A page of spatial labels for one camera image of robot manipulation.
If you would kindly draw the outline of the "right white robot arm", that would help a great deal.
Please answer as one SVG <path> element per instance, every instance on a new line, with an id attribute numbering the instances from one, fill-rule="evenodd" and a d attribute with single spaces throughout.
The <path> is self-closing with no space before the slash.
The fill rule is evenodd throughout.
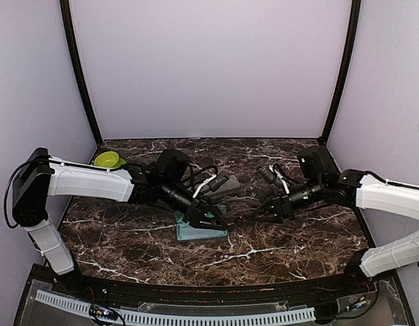
<path id="1" fill-rule="evenodd" d="M 383 179 L 371 171 L 348 169 L 342 173 L 309 175 L 305 183 L 291 189 L 273 189 L 250 214 L 255 221 L 283 223 L 295 212 L 324 201 L 354 209 L 373 209 L 419 221 L 419 186 Z M 357 251 L 339 278 L 338 288 L 352 295 L 365 278 L 401 268 L 419 266 L 419 230 L 380 247 Z"/>

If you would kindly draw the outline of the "dark frame sunglasses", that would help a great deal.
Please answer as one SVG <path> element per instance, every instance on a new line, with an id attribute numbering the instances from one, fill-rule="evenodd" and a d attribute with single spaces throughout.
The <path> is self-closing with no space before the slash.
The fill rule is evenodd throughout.
<path id="1" fill-rule="evenodd" d="M 260 201 L 251 198 L 231 198 L 225 205 L 227 208 L 223 219 L 228 225 L 232 225 L 244 219 L 252 213 L 259 205 Z"/>

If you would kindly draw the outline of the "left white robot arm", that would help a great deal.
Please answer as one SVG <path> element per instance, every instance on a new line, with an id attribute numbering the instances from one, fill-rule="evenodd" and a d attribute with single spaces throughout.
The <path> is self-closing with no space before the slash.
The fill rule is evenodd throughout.
<path id="1" fill-rule="evenodd" d="M 49 220 L 46 202 L 50 196 L 103 198 L 128 204 L 153 206 L 159 201 L 183 213 L 193 228 L 227 230 L 227 223 L 214 202 L 200 191 L 191 192 L 181 179 L 191 159 L 177 149 L 165 149 L 155 162 L 106 168 L 53 157 L 37 148 L 7 182 L 3 212 L 9 228 L 24 228 L 61 285 L 73 296 L 88 290 L 77 263 Z"/>

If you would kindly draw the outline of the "teal glasses case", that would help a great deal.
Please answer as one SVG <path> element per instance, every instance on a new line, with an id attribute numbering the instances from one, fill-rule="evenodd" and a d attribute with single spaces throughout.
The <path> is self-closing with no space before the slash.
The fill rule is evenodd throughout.
<path id="1" fill-rule="evenodd" d="M 213 200 L 218 200 L 227 196 L 233 196 L 240 193 L 240 183 L 235 175 L 230 175 L 229 179 L 216 191 L 209 192 L 208 196 Z"/>
<path id="2" fill-rule="evenodd" d="M 228 235 L 228 231 L 222 230 L 209 230 L 193 228 L 188 223 L 183 221 L 184 214 L 175 211 L 176 219 L 176 235 L 179 242 L 191 242 L 201 240 L 215 240 L 219 238 L 225 238 Z"/>

